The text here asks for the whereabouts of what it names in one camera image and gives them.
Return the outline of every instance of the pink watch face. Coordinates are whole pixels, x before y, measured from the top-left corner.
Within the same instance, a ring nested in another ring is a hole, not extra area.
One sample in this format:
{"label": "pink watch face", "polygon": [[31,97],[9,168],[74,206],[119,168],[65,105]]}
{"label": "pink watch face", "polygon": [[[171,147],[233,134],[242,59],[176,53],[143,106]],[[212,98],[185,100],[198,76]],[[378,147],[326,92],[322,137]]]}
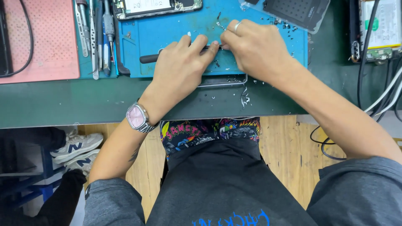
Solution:
{"label": "pink watch face", "polygon": [[137,106],[130,111],[128,116],[128,120],[134,128],[137,128],[144,123],[144,116],[141,113],[141,109]]}

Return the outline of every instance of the smartphone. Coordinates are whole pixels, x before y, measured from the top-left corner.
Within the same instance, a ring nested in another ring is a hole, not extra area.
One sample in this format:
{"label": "smartphone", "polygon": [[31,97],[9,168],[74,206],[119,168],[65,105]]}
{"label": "smartphone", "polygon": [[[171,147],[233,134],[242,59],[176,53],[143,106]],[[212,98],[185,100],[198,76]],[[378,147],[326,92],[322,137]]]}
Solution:
{"label": "smartphone", "polygon": [[4,3],[0,0],[0,77],[8,77],[5,75],[13,72],[5,16]]}
{"label": "smartphone", "polygon": [[202,8],[202,0],[114,0],[113,9],[118,20],[147,18]]}

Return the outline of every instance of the black t-shirt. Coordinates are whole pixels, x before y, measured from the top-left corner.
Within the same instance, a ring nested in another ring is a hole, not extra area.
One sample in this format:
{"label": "black t-shirt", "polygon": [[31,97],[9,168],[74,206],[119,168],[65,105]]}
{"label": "black t-shirt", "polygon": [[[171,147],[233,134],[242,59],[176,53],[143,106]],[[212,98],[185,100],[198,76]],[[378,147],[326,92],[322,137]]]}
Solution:
{"label": "black t-shirt", "polygon": [[[375,157],[330,167],[305,211],[260,159],[256,142],[191,147],[170,157],[147,225],[402,225],[400,164]],[[141,196],[125,180],[95,181],[86,197],[84,225],[145,224]]]}

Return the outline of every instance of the tattoo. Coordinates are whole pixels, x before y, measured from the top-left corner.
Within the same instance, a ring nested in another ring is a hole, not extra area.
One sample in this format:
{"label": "tattoo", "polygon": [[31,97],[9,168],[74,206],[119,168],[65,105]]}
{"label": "tattoo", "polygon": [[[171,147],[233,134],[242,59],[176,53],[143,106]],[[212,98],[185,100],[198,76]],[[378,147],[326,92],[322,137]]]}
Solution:
{"label": "tattoo", "polygon": [[142,145],[142,142],[140,142],[138,147],[134,150],[134,154],[131,156],[131,159],[128,160],[129,162],[135,161],[137,159],[138,151],[139,151],[139,148],[141,147],[141,145]]}

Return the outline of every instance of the wristwatch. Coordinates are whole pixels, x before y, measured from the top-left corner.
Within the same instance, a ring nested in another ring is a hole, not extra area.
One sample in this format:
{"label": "wristwatch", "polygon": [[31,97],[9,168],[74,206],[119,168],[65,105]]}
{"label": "wristwatch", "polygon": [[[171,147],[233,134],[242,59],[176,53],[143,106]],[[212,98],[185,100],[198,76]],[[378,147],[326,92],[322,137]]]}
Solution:
{"label": "wristwatch", "polygon": [[135,102],[126,113],[126,118],[131,128],[141,132],[149,133],[156,128],[148,124],[148,114],[144,106]]}

